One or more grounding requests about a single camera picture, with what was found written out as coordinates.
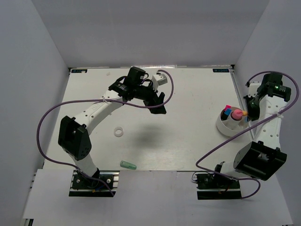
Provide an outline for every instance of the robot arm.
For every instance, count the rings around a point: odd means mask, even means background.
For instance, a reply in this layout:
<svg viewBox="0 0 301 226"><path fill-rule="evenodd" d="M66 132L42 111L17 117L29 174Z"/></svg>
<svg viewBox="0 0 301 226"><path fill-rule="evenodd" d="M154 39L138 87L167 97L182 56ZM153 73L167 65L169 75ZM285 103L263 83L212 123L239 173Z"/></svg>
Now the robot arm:
<svg viewBox="0 0 301 226"><path fill-rule="evenodd" d="M291 89L282 84L282 75L266 74L262 83L251 83L246 96L248 118L262 121L286 107ZM280 152L279 133L281 117L262 124L256 130L254 140L241 149L231 163L222 163L221 173L234 177L249 177L267 180L286 161Z"/></svg>
<svg viewBox="0 0 301 226"><path fill-rule="evenodd" d="M109 90L102 98L122 102L138 98L143 100L145 106L163 103L165 94L162 92L157 96L157 89L158 86L167 83L167 77L157 73L151 80L144 80L145 74L146 72L140 68L130 68L128 75L117 79L109 86ZM144 86L144 81L149 81L149 85ZM75 165L90 177L98 178L99 170L89 154L92 148L89 135L102 120L122 105L122 103L106 101L94 103L78 115L72 118L65 116L61 121L59 145L70 155ZM150 112L166 114L164 106L150 109Z"/></svg>

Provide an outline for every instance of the pink object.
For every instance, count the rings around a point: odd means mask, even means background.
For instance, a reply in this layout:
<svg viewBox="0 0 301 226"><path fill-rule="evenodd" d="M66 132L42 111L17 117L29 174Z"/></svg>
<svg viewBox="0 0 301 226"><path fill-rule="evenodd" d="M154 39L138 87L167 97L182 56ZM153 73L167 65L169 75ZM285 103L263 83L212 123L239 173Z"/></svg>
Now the pink object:
<svg viewBox="0 0 301 226"><path fill-rule="evenodd" d="M240 121L243 117L243 111L242 110L239 110L239 109L236 109L234 110L232 113L231 113L231 117L234 119L234 120L237 120L237 121Z"/></svg>
<svg viewBox="0 0 301 226"><path fill-rule="evenodd" d="M224 111L226 111L228 108L231 108L231 106L230 105L226 105Z"/></svg>

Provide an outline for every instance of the green marker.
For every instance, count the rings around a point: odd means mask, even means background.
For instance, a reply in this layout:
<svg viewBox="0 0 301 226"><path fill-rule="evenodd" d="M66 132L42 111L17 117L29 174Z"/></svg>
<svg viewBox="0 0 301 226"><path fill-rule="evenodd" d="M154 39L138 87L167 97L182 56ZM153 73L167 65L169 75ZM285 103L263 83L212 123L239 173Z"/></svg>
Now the green marker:
<svg viewBox="0 0 301 226"><path fill-rule="evenodd" d="M126 161L121 161L121 162L120 162L120 166L123 167L123 168L130 169L130 170L135 170L135 169L137 169L137 166L136 166L136 165L131 164L131 163L126 162Z"/></svg>

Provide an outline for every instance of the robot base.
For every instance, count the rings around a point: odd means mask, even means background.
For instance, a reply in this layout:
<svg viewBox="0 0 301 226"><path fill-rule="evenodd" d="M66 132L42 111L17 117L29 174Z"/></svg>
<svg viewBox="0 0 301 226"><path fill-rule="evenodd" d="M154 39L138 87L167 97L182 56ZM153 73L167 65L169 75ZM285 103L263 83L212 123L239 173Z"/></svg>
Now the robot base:
<svg viewBox="0 0 301 226"><path fill-rule="evenodd" d="M119 172L100 172L99 178L103 180L109 188L116 193L116 188L119 180ZM86 185L81 175L78 175L77 172L73 173L71 187L69 191L69 196L72 197L112 197L110 191L103 186L101 189L97 190L97 188L101 187L102 184L99 182L98 185L91 188Z"/></svg>
<svg viewBox="0 0 301 226"><path fill-rule="evenodd" d="M240 185L238 181L219 180L217 175L199 173L196 174L198 183L198 200L241 199Z"/></svg>

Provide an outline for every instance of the gray wall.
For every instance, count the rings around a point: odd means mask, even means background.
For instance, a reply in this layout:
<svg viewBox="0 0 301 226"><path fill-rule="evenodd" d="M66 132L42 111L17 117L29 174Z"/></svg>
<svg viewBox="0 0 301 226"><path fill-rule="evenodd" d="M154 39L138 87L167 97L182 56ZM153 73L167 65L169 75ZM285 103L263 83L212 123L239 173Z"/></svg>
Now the gray wall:
<svg viewBox="0 0 301 226"><path fill-rule="evenodd" d="M43 113L61 101L68 69L30 0L2 1L0 30L0 222L16 226L43 162L36 127ZM43 126L45 150L55 117Z"/></svg>
<svg viewBox="0 0 301 226"><path fill-rule="evenodd" d="M269 0L32 0L69 67L235 64Z"/></svg>
<svg viewBox="0 0 301 226"><path fill-rule="evenodd" d="M241 85L253 74L278 70L293 76L301 86L301 1L271 0L236 66ZM301 225L301 100L284 114L281 149L288 154L277 173L294 225Z"/></svg>

